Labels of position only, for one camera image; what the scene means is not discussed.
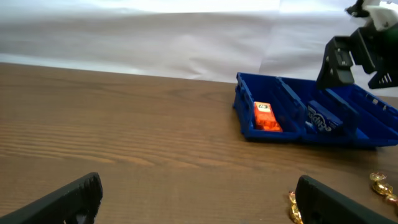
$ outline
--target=blue plastic container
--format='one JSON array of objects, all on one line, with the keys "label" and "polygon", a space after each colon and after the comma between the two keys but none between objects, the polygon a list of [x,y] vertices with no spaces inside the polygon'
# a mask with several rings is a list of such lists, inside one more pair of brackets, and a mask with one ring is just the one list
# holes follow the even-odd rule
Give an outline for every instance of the blue plastic container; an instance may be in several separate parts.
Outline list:
[{"label": "blue plastic container", "polygon": [[[398,144],[398,111],[357,85],[317,90],[315,81],[238,73],[234,108],[246,139],[358,147]],[[344,122],[343,134],[314,134],[305,124],[316,100]],[[283,133],[254,129],[255,101],[270,103]]]}]

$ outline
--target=orange box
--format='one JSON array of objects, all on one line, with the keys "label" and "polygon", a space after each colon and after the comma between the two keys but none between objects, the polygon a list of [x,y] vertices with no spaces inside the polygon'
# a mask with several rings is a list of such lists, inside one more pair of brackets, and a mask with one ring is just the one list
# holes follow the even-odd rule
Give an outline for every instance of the orange box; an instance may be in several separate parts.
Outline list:
[{"label": "orange box", "polygon": [[269,103],[254,102],[254,120],[257,129],[283,132]]}]

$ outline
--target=wood grain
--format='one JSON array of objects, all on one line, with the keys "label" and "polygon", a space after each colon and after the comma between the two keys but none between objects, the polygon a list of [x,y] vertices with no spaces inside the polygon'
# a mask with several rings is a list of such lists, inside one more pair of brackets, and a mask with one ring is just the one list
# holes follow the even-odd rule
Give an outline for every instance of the wood grain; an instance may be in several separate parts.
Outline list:
[{"label": "wood grain", "polygon": [[[398,221],[398,148],[247,142],[234,84],[0,64],[0,216],[99,172],[97,223],[291,223],[302,174]],[[397,98],[385,98],[398,106]]]}]

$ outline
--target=brown wooden surface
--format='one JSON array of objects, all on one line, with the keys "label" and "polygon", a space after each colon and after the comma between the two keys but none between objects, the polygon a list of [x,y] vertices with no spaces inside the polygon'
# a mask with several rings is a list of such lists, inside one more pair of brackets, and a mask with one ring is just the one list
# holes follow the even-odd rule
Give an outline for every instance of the brown wooden surface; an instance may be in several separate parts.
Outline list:
[{"label": "brown wooden surface", "polygon": [[368,185],[379,170],[398,189],[397,147],[246,142],[233,99],[231,83],[1,64],[0,216],[99,172],[99,224],[291,223],[308,174],[398,221]]}]

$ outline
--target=white backdrop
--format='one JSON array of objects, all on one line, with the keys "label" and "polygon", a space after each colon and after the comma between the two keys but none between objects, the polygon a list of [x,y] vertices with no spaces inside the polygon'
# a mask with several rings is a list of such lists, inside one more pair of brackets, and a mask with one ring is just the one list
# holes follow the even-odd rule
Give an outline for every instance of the white backdrop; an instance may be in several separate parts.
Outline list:
[{"label": "white backdrop", "polygon": [[[235,82],[316,79],[355,0],[3,0],[0,62]],[[356,83],[370,76],[353,68]],[[373,91],[398,96],[398,88]]]}]

